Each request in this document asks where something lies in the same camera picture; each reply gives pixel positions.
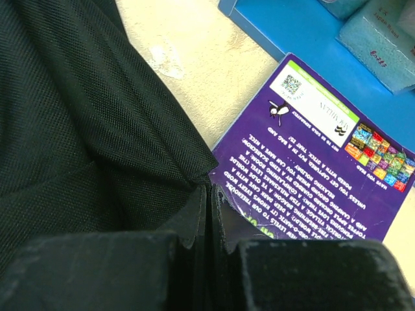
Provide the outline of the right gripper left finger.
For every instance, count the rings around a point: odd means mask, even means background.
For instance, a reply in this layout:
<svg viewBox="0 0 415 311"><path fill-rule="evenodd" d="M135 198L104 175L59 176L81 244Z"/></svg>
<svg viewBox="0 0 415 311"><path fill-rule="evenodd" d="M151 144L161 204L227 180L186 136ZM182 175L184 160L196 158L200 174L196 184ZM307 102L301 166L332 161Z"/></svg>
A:
<svg viewBox="0 0 415 311"><path fill-rule="evenodd" d="M2 310L203 310L207 190L154 231L71 234L25 245Z"/></svg>

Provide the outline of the black backpack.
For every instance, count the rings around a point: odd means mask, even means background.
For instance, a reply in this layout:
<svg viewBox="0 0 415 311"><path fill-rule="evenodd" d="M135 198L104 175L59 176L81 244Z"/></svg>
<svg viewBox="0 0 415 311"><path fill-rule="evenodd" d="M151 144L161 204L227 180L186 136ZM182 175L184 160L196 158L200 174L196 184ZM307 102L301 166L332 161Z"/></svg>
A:
<svg viewBox="0 0 415 311"><path fill-rule="evenodd" d="M1 269L43 235L153 230L217 166L113 1L1 2Z"/></svg>

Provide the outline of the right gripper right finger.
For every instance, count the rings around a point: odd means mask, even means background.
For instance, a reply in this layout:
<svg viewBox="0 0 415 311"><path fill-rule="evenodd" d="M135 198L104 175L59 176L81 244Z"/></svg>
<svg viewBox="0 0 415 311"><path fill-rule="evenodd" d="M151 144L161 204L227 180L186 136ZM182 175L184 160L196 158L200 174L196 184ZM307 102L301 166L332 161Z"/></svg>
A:
<svg viewBox="0 0 415 311"><path fill-rule="evenodd" d="M214 310L412 310L392 254L373 240L274 240L211 189Z"/></svg>

